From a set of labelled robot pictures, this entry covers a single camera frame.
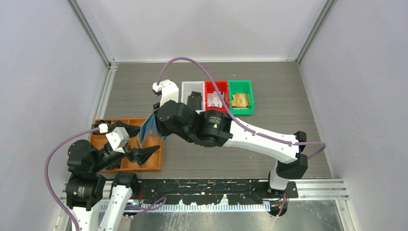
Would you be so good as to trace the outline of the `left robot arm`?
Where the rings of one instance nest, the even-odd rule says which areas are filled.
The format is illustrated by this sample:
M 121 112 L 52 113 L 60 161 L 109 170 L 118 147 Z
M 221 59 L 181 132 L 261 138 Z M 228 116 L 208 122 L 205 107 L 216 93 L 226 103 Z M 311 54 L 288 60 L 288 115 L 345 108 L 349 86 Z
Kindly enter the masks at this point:
M 74 215 L 73 227 L 78 231 L 116 231 L 129 199 L 140 194 L 141 186 L 135 173 L 117 173 L 111 184 L 107 210 L 99 220 L 107 181 L 99 172 L 124 158 L 143 165 L 160 146 L 132 148 L 128 142 L 139 134 L 140 127 L 120 120 L 100 120 L 93 125 L 92 132 L 106 136 L 107 143 L 101 149 L 88 140 L 71 144 L 67 161 L 71 176 L 65 187 L 66 204 Z

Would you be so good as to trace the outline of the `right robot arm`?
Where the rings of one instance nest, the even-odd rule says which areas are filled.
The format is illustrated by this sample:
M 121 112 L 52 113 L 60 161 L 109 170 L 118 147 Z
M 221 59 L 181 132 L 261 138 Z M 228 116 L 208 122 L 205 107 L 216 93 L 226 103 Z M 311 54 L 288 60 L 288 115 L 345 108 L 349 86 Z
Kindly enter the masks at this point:
M 284 135 L 252 126 L 227 113 L 209 110 L 197 113 L 184 103 L 170 100 L 153 107 L 154 121 L 162 136 L 175 134 L 203 147 L 234 147 L 265 154 L 277 160 L 268 174 L 267 191 L 278 198 L 290 180 L 303 177 L 308 169 L 304 147 L 306 134 Z

